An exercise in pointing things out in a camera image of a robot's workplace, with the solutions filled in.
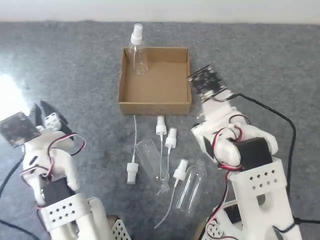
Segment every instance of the floor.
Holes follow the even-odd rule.
[[[4,117],[45,100],[68,119],[70,128],[87,140],[74,158],[81,191],[96,196],[108,214],[120,216],[136,240],[192,239],[197,224],[221,199],[223,172],[204,156],[190,129],[200,104],[193,95],[189,116],[167,116],[177,127],[178,143],[171,171],[180,158],[207,164],[206,190],[193,218],[172,211],[157,229],[168,196],[157,197],[141,168],[136,185],[126,184],[134,122],[121,114],[117,87],[122,48],[133,24],[103,22],[0,23],[0,109]],[[276,108],[293,120],[297,142],[293,156],[291,208],[296,217],[320,219],[320,26],[268,24],[145,23],[149,46],[189,48],[191,71],[213,64],[234,92]],[[8,96],[12,91],[15,97]],[[292,132],[282,119],[242,99],[232,104],[251,122],[277,137],[277,157],[287,165]],[[137,116],[138,140],[153,139],[156,118]],[[0,182],[21,157],[0,138]],[[1,198],[0,218],[48,239],[36,215],[33,193],[21,181],[20,168]],[[301,225],[304,240],[319,237],[317,225]],[[0,225],[0,239],[27,239]]]

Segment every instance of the black cable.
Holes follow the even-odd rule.
[[[36,235],[34,235],[32,232],[29,232],[28,230],[25,230],[25,229],[23,229],[22,227],[13,225],[13,224],[11,224],[11,223],[9,223],[9,222],[6,222],[6,221],[4,221],[4,220],[1,220],[1,219],[0,219],[0,224],[6,225],[6,226],[8,226],[9,228],[16,229],[16,230],[18,230],[18,231],[20,231],[20,232],[23,232],[23,233],[29,235],[30,237],[32,237],[34,240],[40,240],[40,238],[38,238],[38,237],[37,237]]]
[[[0,199],[1,199],[1,195],[9,181],[9,179],[11,178],[11,176],[14,174],[14,172],[18,169],[18,167],[20,166],[20,164],[22,163],[22,161],[24,160],[24,157],[25,157],[25,153],[23,153],[23,156],[22,158],[13,166],[13,168],[9,171],[9,173],[7,174],[7,176],[5,177],[5,179],[3,180],[1,186],[0,186]],[[25,230],[23,229],[22,227],[19,227],[17,225],[14,225],[14,224],[11,224],[9,222],[6,222],[2,219],[0,219],[0,224],[3,224],[9,228],[12,228],[12,229],[16,229],[20,232],[23,232],[27,235],[29,235],[30,237],[32,237],[34,240],[40,240],[40,238],[38,238],[36,235],[34,235],[32,232],[29,232],[28,230]]]
[[[297,135],[297,130],[296,130],[296,126],[295,124],[288,118],[286,117],[285,115],[283,115],[282,113],[274,110],[273,108],[251,98],[251,97],[248,97],[242,93],[236,93],[234,95],[232,95],[231,97],[228,98],[228,100],[231,100],[231,99],[234,99],[236,97],[242,97],[250,102],[253,102],[261,107],[263,107],[264,109],[267,109],[268,111],[278,115],[280,118],[286,120],[291,128],[292,128],[292,139],[291,139],[291,145],[290,145],[290,150],[289,150],[289,157],[288,157],[288,167],[287,167],[287,174],[286,174],[286,181],[287,181],[287,186],[286,186],[286,192],[288,194],[288,198],[290,200],[290,190],[291,190],[291,170],[292,170],[292,157],[293,157],[293,154],[294,154],[294,149],[295,149],[295,143],[296,143],[296,135]]]
[[[297,136],[297,129],[295,124],[291,121],[291,119],[289,119],[288,117],[286,117],[285,115],[283,115],[282,113],[274,110],[273,108],[251,98],[248,97],[242,93],[236,93],[232,96],[230,96],[227,100],[231,100],[234,99],[236,97],[242,97],[250,102],[253,102],[261,107],[263,107],[264,109],[267,109],[268,111],[278,115],[279,117],[281,117],[282,119],[286,120],[291,128],[292,128],[292,139],[291,139],[291,145],[290,145],[290,150],[289,150],[289,156],[288,156],[288,167],[287,167],[287,176],[286,176],[286,181],[287,181],[287,195],[288,198],[290,200],[290,190],[291,190],[291,171],[292,171],[292,158],[293,158],[293,154],[294,154],[294,149],[295,149],[295,143],[296,143],[296,136]],[[308,220],[308,219],[300,219],[298,217],[293,217],[294,219],[294,223],[292,223],[289,227],[287,227],[284,230],[281,230],[279,228],[277,228],[276,226],[272,226],[273,228],[275,228],[277,231],[279,231],[280,233],[287,233],[289,232],[295,225],[299,225],[299,224],[320,224],[320,220]]]
[[[22,161],[24,160],[24,157],[22,157],[14,166],[13,168],[9,171],[9,173],[7,174],[7,176],[5,177],[5,179],[3,180],[1,186],[0,186],[0,199],[1,199],[1,195],[5,189],[5,186],[7,185],[9,179],[11,178],[12,174],[14,174],[14,172],[17,170],[17,168],[20,166],[20,164],[22,163]]]
[[[295,224],[320,224],[320,220],[307,220],[299,217],[294,217]]]
[[[288,226],[286,229],[281,230],[279,228],[277,228],[276,226],[272,226],[274,229],[276,229],[279,233],[281,234],[285,234],[287,232],[289,232],[291,229],[293,229],[297,224],[294,222],[292,223],[290,226]]]

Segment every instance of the white robotic arm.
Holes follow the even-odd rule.
[[[248,124],[248,118],[230,105],[233,95],[211,66],[188,80],[201,96],[205,117],[191,131],[201,150],[231,171],[222,202],[213,209],[200,239],[278,240],[281,235],[301,240],[300,229],[293,224],[282,162],[273,157],[278,151],[276,138]],[[227,178],[236,198],[230,202]]]
[[[87,199],[79,192],[72,155],[85,147],[85,141],[70,155],[67,150],[74,147],[73,137],[77,134],[71,132],[67,120],[55,108],[41,104],[47,107],[44,124],[35,104],[29,117],[17,113],[2,121],[0,127],[11,145],[24,144],[20,176],[34,192],[41,221],[51,239],[131,240],[122,220],[114,219],[115,224],[109,227],[102,202],[96,197]]]

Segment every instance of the clear plastic bottle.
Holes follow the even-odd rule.
[[[148,72],[147,49],[142,41],[142,32],[142,24],[136,23],[128,47],[129,62],[137,75],[145,75]]]
[[[178,188],[175,208],[192,217],[200,201],[206,178],[206,165],[203,161],[198,160],[195,165],[190,166],[184,182]]]
[[[153,184],[159,187],[158,194],[168,192],[169,173],[154,142],[151,139],[143,140],[135,146],[135,151],[145,172]]]

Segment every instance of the cardboard box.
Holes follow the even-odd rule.
[[[188,49],[185,47],[147,48],[148,72],[134,73],[122,54],[118,103],[123,114],[187,115],[191,108]]]

